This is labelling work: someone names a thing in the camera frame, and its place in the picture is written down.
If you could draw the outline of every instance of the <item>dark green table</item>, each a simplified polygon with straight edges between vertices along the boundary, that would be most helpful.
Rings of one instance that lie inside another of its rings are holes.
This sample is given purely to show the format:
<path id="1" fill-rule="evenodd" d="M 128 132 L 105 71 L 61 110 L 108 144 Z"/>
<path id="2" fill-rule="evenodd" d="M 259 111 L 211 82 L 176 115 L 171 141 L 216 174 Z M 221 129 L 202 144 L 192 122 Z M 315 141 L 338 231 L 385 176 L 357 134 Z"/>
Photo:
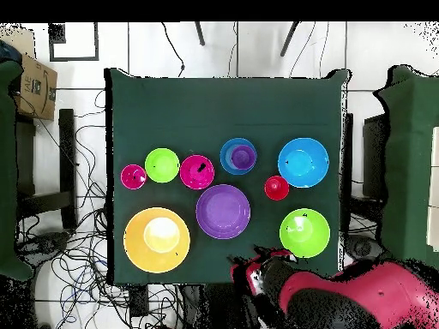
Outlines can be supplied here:
<path id="1" fill-rule="evenodd" d="M 109 182 L 109 194 L 114 182 L 110 218 L 114 221 L 114 250 L 110 251 L 114 284 L 229 282 L 226 256 L 253 256 L 253 243 L 281 248 L 280 223 L 286 214 L 301 207 L 322 213 L 331 227 L 331 237 L 321 254 L 301 260 L 298 267 L 322 275 L 337 272 L 341 86 L 347 78 L 345 70 L 324 80 L 142 79 L 106 70 L 107 101 L 112 101 L 107 126 L 112 122 L 113 127 L 107 150 L 113 148 L 109 174 L 114 179 Z M 258 152 L 255 168 L 244 176 L 232 176 L 220 165 L 220 148 L 233 137 L 249 139 Z M 292 188 L 284 200 L 272 201 L 264 194 L 263 185 L 268 177 L 279 174 L 281 148 L 298 137 L 315 138 L 327 148 L 329 171 L 315 187 Z M 120 183 L 122 168 L 127 164 L 143 166 L 147 154 L 156 147 L 170 148 L 180 162 L 193 153 L 210 158 L 215 167 L 212 185 L 234 185 L 249 199 L 251 218 L 246 230 L 231 240 L 206 235 L 195 219 L 202 191 L 186 188 L 179 176 L 165 184 L 148 180 L 138 190 L 126 189 Z M 162 274 L 138 269 L 123 249 L 126 224 L 137 212 L 153 206 L 180 215 L 191 237 L 184 262 Z"/>

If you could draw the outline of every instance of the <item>blue bowl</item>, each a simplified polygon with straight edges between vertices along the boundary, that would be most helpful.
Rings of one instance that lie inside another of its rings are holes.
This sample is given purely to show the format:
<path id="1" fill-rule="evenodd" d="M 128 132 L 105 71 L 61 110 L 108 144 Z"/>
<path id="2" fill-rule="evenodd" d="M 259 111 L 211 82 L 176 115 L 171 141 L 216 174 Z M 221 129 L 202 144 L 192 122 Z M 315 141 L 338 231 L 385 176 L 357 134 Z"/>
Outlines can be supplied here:
<path id="1" fill-rule="evenodd" d="M 255 152 L 255 163 L 249 168 L 249 169 L 238 169 L 235 165 L 232 163 L 232 152 L 235 149 L 235 147 L 238 147 L 240 145 L 245 145 L 247 147 L 251 147 Z M 248 173 L 253 169 L 253 167 L 256 164 L 257 160 L 257 154 L 256 149 L 253 146 L 251 142 L 249 142 L 247 139 L 243 139 L 241 137 L 237 137 L 235 139 L 230 139 L 226 144 L 223 145 L 221 148 L 221 151 L 219 152 L 219 161 L 221 162 L 221 165 L 223 168 L 230 174 L 233 174 L 234 176 L 242 176 L 243 174 Z"/>
<path id="2" fill-rule="evenodd" d="M 293 187 L 314 187 L 328 172 L 328 152 L 317 140 L 294 139 L 280 152 L 278 168 L 280 175 Z"/>

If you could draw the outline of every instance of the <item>pink bowl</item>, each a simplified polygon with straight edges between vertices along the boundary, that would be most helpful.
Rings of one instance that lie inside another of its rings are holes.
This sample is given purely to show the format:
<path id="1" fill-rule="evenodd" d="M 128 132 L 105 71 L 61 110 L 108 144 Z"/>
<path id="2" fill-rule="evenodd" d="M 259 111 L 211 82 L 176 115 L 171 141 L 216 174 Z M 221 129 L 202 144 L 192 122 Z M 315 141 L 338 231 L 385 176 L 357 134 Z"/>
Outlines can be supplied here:
<path id="1" fill-rule="evenodd" d="M 120 181 L 125 188 L 138 189 L 147 180 L 147 173 L 145 170 L 136 164 L 130 164 L 123 168 L 120 173 Z"/>
<path id="2" fill-rule="evenodd" d="M 191 155 L 180 166 L 180 178 L 186 187 L 203 189 L 215 175 L 212 162 L 202 155 Z"/>

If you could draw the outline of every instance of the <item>green bowl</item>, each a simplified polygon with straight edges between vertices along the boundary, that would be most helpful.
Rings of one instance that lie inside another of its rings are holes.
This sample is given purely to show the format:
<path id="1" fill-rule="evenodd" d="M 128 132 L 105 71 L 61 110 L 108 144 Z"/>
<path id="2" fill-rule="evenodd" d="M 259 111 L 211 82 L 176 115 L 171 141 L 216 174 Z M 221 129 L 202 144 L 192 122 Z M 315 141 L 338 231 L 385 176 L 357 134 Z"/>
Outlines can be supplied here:
<path id="1" fill-rule="evenodd" d="M 289 213 L 280 225 L 279 236 L 284 248 L 298 258 L 317 256 L 327 247 L 328 221 L 317 211 L 301 208 Z"/>
<path id="2" fill-rule="evenodd" d="M 178 156 L 169 149 L 160 147 L 152 150 L 145 160 L 145 171 L 155 182 L 170 182 L 178 174 Z"/>

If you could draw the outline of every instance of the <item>small red cup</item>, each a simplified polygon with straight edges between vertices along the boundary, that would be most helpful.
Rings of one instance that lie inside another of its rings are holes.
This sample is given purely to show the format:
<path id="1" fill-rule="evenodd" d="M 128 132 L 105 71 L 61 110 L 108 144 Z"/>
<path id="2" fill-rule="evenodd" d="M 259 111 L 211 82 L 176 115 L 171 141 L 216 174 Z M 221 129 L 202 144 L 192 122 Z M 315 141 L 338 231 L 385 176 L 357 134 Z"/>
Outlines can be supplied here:
<path id="1" fill-rule="evenodd" d="M 290 186 L 282 176 L 271 176 L 264 186 L 265 194 L 270 200 L 283 200 L 289 190 Z"/>

